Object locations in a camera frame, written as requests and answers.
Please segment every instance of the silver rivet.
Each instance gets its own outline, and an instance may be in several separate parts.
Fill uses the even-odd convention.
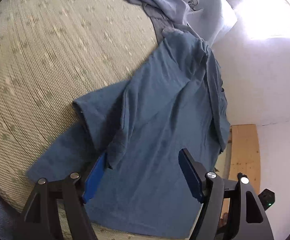
[[[39,180],[37,181],[37,183],[38,183],[39,185],[43,185],[43,184],[46,183],[46,179],[45,179],[45,178],[41,178],[41,179],[39,179]]]
[[[246,178],[246,177],[242,177],[242,178],[240,179],[240,181],[241,181],[242,183],[244,183],[244,184],[248,184],[248,183],[249,183],[249,179]]]
[[[73,172],[71,175],[70,175],[71,179],[77,179],[79,177],[79,174],[77,172]]]
[[[213,173],[213,172],[209,172],[209,173],[207,173],[207,176],[208,176],[209,178],[211,178],[211,179],[216,178],[216,174]]]

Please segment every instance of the white wall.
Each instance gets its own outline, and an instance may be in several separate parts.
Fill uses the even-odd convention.
[[[227,1],[238,21],[212,46],[222,67],[227,117],[231,124],[258,125],[261,191],[276,195],[266,214],[275,240],[285,240],[290,234],[290,38],[251,39],[244,13],[257,13],[262,5],[244,11],[239,8],[244,0]]]
[[[227,1],[238,21],[212,48],[222,67],[230,123],[263,125],[290,120],[290,38],[252,40],[244,17],[246,12],[257,14],[262,4],[239,9],[244,0]]]
[[[275,203],[266,214],[275,240],[290,234],[290,122],[258,126],[261,157],[260,190],[275,192]]]

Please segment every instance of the crumpled cloth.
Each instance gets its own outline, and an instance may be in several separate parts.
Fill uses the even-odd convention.
[[[178,164],[187,148],[212,170],[229,135],[219,65],[206,42],[171,33],[129,81],[73,102],[80,122],[59,136],[29,169],[32,181],[63,179],[94,151],[109,166],[86,205],[109,228],[188,237],[200,204]]]
[[[152,20],[157,42],[175,29],[190,32],[210,46],[236,23],[226,0],[127,0],[142,5]]]

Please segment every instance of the wooden plank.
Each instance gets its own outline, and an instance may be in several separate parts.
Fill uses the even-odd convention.
[[[232,126],[232,156],[229,179],[246,174],[256,194],[260,191],[260,153],[257,128],[254,124]],[[224,199],[222,214],[228,212],[229,200]]]
[[[228,143],[232,143],[232,128],[229,130]]]

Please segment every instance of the mattress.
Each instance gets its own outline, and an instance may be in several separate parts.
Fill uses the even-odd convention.
[[[2,0],[0,195],[21,211],[33,187],[25,171],[77,120],[73,99],[129,78],[156,47],[150,19],[125,0]]]

